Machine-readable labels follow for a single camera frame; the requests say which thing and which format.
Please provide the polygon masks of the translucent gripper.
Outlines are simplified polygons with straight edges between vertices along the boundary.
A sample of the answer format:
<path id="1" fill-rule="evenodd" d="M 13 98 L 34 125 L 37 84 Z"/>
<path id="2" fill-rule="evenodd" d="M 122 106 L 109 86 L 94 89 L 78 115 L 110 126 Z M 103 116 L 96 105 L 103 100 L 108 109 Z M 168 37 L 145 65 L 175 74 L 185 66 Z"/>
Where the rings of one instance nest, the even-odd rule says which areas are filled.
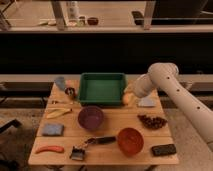
<path id="1" fill-rule="evenodd" d="M 131 101 L 130 101 L 130 103 L 127 105 L 127 106 L 132 106 L 132 105 L 135 103 L 136 99 L 137 99 L 137 97 L 136 97 L 135 94 L 133 93 L 133 85 L 132 85 L 132 84 L 129 84 L 129 85 L 124 89 L 124 94 L 125 94 L 125 93 L 131 93 L 131 94 L 132 94 Z"/>

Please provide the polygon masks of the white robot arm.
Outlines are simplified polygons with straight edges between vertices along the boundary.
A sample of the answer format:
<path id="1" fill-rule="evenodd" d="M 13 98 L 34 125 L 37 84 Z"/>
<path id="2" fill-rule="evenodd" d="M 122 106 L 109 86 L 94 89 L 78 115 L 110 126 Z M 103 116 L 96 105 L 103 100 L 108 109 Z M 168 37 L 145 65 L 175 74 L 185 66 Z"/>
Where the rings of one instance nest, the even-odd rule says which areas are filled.
<path id="1" fill-rule="evenodd" d="M 130 83 L 124 92 L 142 98 L 156 88 L 163 90 L 213 152 L 213 111 L 179 83 L 178 74 L 179 69 L 174 63 L 154 63 L 146 74 Z"/>

